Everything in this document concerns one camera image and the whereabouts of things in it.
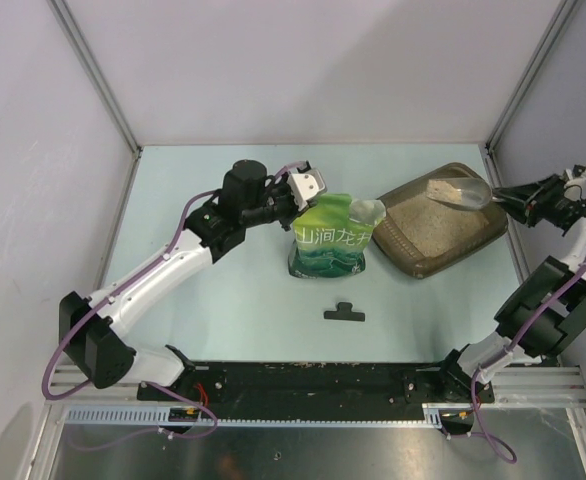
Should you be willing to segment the metal scoop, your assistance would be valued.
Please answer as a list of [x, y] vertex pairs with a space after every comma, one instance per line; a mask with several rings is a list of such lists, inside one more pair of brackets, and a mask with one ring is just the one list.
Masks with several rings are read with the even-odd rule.
[[430, 179], [425, 195], [429, 200], [461, 211], [479, 211], [500, 203], [486, 181], [472, 177]]

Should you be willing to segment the green litter bag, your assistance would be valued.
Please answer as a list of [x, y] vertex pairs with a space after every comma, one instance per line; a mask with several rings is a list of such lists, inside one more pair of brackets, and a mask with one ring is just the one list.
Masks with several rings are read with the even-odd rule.
[[365, 250], [386, 217], [383, 202], [325, 193], [293, 222], [288, 272], [301, 279], [355, 276], [366, 269]]

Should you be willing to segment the black bag clip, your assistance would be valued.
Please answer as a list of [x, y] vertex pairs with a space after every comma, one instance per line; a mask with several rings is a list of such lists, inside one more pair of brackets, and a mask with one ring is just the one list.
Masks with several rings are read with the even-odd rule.
[[333, 310], [323, 312], [323, 318], [334, 321], [364, 322], [366, 315], [364, 312], [355, 311], [350, 302], [337, 302]]

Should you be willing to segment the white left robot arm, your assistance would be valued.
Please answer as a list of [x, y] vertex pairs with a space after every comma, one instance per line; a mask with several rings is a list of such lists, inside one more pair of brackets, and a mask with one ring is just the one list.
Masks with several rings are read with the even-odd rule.
[[307, 161], [275, 174], [256, 160], [235, 162], [220, 188], [187, 202], [157, 253], [87, 297], [72, 291], [60, 301], [55, 353], [66, 354], [97, 389], [132, 381], [157, 384], [175, 400], [187, 397], [194, 387], [192, 364], [178, 348], [135, 347], [126, 337], [155, 303], [243, 243], [248, 229], [273, 222], [289, 229], [324, 190]]

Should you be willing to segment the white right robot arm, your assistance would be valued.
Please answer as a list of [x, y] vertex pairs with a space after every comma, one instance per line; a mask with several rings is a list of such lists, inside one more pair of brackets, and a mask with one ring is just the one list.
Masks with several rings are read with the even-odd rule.
[[434, 376], [436, 393], [457, 401], [514, 363], [556, 356], [586, 328], [586, 177], [551, 175], [516, 187], [490, 188], [478, 180], [461, 191], [460, 208], [500, 207], [516, 222], [534, 227], [546, 221], [578, 232], [568, 254], [547, 257], [506, 300], [484, 340], [453, 350]]

